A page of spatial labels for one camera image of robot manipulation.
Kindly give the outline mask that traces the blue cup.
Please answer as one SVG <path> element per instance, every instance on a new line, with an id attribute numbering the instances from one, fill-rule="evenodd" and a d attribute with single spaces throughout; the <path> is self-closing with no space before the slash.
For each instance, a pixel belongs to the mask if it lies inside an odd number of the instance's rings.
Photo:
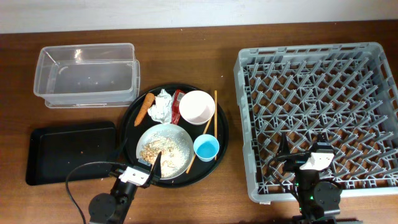
<path id="1" fill-rule="evenodd" d="M 210 134 L 205 134 L 201 139 L 201 144 L 197 150 L 197 157 L 203 162 L 210 162 L 218 154 L 220 144 L 216 138 Z"/>

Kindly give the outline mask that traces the rice and food scraps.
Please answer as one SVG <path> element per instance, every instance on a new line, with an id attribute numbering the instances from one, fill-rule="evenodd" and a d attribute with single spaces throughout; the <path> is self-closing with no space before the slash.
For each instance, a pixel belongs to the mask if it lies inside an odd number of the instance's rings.
<path id="1" fill-rule="evenodd" d="M 161 152 L 161 174 L 163 179 L 171 179 L 185 170 L 190 160 L 190 143 L 179 134 L 177 138 L 154 134 L 145 144 L 141 144 L 140 157 L 154 164 Z"/>

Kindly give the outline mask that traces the grey plate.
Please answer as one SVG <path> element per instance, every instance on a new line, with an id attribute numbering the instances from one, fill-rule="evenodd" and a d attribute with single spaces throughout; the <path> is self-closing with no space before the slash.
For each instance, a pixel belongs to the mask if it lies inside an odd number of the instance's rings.
<path id="1" fill-rule="evenodd" d="M 137 147 L 136 147 L 137 159 L 142 159 L 139 155 L 141 149 L 143 149 L 141 144 L 147 143 L 149 141 L 149 138 L 154 134 L 159 134 L 161 136 L 169 136 L 172 138 L 177 138 L 178 135 L 181 134 L 184 137 L 184 139 L 186 139 L 190 143 L 190 160 L 188 161 L 187 165 L 185 166 L 185 170 L 181 171 L 181 173 L 179 173 L 174 178 L 183 174 L 187 170 L 188 165 L 189 165 L 191 159 L 193 158 L 193 154 L 194 154 L 193 141 L 192 141 L 190 135 L 182 127 L 177 126 L 175 124 L 157 124 L 157 125 L 149 128 L 139 139 L 139 141 L 137 143 Z"/>

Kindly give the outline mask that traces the red snack wrapper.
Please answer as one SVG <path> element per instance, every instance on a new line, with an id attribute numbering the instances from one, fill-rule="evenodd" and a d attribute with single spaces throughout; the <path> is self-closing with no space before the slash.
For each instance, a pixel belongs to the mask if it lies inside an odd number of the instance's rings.
<path id="1" fill-rule="evenodd" d="M 173 95 L 173 102 L 172 102 L 172 124 L 178 124 L 180 120 L 180 110 L 179 105 L 181 99 L 184 97 L 185 93 L 182 90 L 176 90 Z"/>

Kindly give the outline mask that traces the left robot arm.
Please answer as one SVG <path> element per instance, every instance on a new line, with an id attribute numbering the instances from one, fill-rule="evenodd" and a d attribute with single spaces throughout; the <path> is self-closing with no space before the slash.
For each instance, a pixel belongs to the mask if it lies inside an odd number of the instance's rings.
<path id="1" fill-rule="evenodd" d="M 116 181 L 110 193 L 95 196 L 88 207 L 90 223 L 123 223 L 138 188 L 146 189 L 161 177 L 161 157 L 158 153 L 153 164 L 138 159 L 131 166 L 116 164 L 111 176 Z"/>

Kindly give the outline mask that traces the white tissue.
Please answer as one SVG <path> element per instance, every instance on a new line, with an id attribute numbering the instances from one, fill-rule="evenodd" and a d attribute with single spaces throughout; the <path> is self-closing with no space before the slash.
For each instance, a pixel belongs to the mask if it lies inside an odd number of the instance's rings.
<path id="1" fill-rule="evenodd" d="M 148 114 L 153 121 L 169 124 L 172 121 L 172 96 L 161 89 L 160 93 L 155 97 L 155 104 L 148 109 Z"/>

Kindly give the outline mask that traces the wooden chopstick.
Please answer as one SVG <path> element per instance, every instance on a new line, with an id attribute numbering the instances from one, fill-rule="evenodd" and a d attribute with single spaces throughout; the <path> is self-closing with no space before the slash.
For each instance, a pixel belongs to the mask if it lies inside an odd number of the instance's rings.
<path id="1" fill-rule="evenodd" d="M 192 168 L 193 162 L 194 162 L 195 158 L 197 157 L 197 150 L 198 150 L 199 147 L 200 147 L 201 139 L 202 139 L 202 137 L 203 137 L 205 134 L 207 134 L 208 128 L 209 128 L 210 123 L 211 123 L 211 120 L 212 120 L 212 119 L 209 119 L 209 120 L 208 120 L 208 122 L 207 122 L 207 124 L 206 124 L 206 126 L 205 126 L 205 128 L 204 128 L 204 130 L 203 130 L 202 135 L 200 135 L 199 137 L 197 137 L 196 140 L 195 140 L 194 143 L 193 143 L 193 146 L 194 146 L 194 154 L 193 154 L 193 158 L 191 159 L 191 161 L 190 161 L 190 163 L 189 163 L 189 165 L 188 165 L 187 170 L 185 171 L 186 174 L 188 174 L 188 173 L 190 172 L 191 168 Z"/>
<path id="2" fill-rule="evenodd" d="M 218 140 L 218 92 L 214 90 L 215 113 L 214 113 L 214 137 Z"/>

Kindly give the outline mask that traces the pink bowl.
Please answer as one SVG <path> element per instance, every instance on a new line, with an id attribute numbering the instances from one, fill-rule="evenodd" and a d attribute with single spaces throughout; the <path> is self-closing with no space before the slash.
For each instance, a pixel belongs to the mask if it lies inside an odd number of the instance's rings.
<path id="1" fill-rule="evenodd" d="M 207 92 L 194 90 L 182 97 L 178 108 L 185 121 L 193 125 L 202 125 L 214 115 L 215 101 Z"/>

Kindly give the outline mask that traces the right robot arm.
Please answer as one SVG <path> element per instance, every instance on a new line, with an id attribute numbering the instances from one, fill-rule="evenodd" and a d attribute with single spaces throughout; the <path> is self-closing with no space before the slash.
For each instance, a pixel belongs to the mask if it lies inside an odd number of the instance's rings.
<path id="1" fill-rule="evenodd" d="M 320 172 L 329 168 L 335 156 L 333 147 L 322 134 L 305 152 L 291 153 L 287 136 L 281 137 L 276 161 L 282 170 L 295 175 L 290 193 L 299 204 L 300 215 L 294 223 L 336 223 L 340 213 L 342 186 L 332 179 L 321 179 Z"/>

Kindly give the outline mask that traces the orange carrot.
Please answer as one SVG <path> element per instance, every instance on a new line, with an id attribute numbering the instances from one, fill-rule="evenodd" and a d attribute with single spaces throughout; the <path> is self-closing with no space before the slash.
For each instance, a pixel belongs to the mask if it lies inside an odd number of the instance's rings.
<path id="1" fill-rule="evenodd" d="M 139 113 L 136 116 L 136 119 L 134 121 L 134 125 L 138 126 L 141 124 L 142 120 L 144 119 L 145 115 L 147 114 L 148 109 L 152 106 L 153 102 L 155 100 L 155 95 L 153 93 L 148 93 L 146 94 L 146 97 L 144 98 L 144 102 L 139 110 Z"/>

